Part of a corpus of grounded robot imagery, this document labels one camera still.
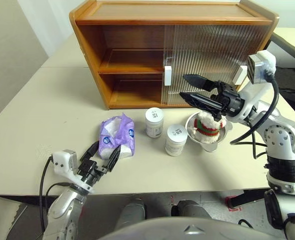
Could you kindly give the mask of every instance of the jar lid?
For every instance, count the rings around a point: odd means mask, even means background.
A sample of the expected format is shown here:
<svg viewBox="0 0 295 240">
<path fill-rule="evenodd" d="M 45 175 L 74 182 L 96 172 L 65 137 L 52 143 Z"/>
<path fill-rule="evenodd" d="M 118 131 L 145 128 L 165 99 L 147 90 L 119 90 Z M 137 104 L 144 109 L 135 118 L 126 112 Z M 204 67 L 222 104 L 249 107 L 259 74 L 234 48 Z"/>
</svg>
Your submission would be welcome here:
<svg viewBox="0 0 295 240">
<path fill-rule="evenodd" d="M 167 136 L 173 142 L 182 143 L 187 140 L 188 131 L 180 124 L 173 124 L 168 127 Z"/>
<path fill-rule="evenodd" d="M 158 123 L 163 119 L 163 111 L 157 107 L 151 107 L 146 110 L 145 118 L 151 123 Z"/>
</svg>

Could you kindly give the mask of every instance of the tissue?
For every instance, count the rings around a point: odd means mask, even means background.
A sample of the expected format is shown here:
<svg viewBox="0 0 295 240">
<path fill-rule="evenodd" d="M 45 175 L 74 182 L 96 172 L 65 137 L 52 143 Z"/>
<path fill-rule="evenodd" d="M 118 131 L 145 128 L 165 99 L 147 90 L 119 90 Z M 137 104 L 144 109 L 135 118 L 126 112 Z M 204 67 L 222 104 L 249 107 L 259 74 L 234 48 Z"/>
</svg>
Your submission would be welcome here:
<svg viewBox="0 0 295 240">
<path fill-rule="evenodd" d="M 118 159 L 133 156 L 135 150 L 134 122 L 124 113 L 103 121 L 100 127 L 98 154 L 108 160 L 115 148 L 121 145 Z"/>
</svg>

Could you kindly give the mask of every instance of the gray wall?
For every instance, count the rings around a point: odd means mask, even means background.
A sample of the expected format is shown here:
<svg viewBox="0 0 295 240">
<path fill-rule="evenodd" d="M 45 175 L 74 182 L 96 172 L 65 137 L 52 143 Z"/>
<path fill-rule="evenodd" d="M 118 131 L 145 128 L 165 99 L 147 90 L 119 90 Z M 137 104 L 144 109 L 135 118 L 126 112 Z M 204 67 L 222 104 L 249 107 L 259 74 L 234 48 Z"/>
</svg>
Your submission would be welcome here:
<svg viewBox="0 0 295 240">
<path fill-rule="evenodd" d="M 0 112 L 47 58 L 18 2 L 0 1 Z"/>
</svg>

